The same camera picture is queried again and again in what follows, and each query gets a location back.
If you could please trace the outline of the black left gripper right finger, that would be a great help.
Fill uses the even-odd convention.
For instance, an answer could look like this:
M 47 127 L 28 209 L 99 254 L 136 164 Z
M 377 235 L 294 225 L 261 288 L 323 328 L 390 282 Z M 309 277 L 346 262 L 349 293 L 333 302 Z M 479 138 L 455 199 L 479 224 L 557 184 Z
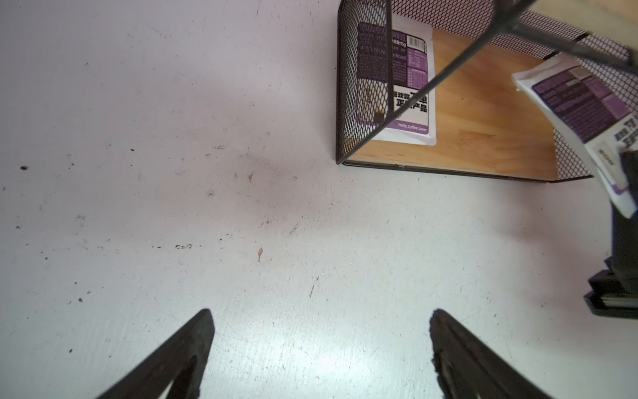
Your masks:
M 547 398 L 443 309 L 430 319 L 433 365 L 445 398 Z

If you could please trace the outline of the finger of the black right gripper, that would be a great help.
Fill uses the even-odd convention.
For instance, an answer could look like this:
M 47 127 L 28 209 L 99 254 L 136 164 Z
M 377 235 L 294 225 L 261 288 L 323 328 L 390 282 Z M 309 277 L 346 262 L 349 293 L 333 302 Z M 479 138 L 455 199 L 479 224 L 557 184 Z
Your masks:
M 611 208 L 611 256 L 606 269 L 588 279 L 584 296 L 592 314 L 615 319 L 637 318 L 637 215 Z

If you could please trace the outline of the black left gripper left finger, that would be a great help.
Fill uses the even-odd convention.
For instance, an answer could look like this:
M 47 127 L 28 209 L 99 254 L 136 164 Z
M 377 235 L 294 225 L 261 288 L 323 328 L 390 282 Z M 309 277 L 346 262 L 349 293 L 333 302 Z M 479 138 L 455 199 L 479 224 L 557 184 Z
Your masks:
M 100 397 L 158 398 L 166 393 L 169 398 L 199 398 L 214 334 L 211 311 L 200 310 Z

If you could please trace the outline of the purple coffee bag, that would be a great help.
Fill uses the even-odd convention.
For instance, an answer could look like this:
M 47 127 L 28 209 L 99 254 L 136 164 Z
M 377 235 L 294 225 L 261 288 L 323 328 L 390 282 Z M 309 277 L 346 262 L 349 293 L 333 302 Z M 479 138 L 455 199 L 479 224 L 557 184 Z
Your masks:
M 433 28 L 392 16 L 394 108 L 415 96 L 435 76 Z M 357 79 L 355 121 L 376 128 L 387 116 L 386 29 L 368 22 L 357 25 Z M 431 91 L 392 121 L 375 139 L 418 146 L 437 143 L 435 93 Z
M 512 80 L 601 182 L 620 214 L 631 219 L 637 200 L 621 155 L 637 153 L 636 115 L 603 80 L 564 53 L 514 73 Z

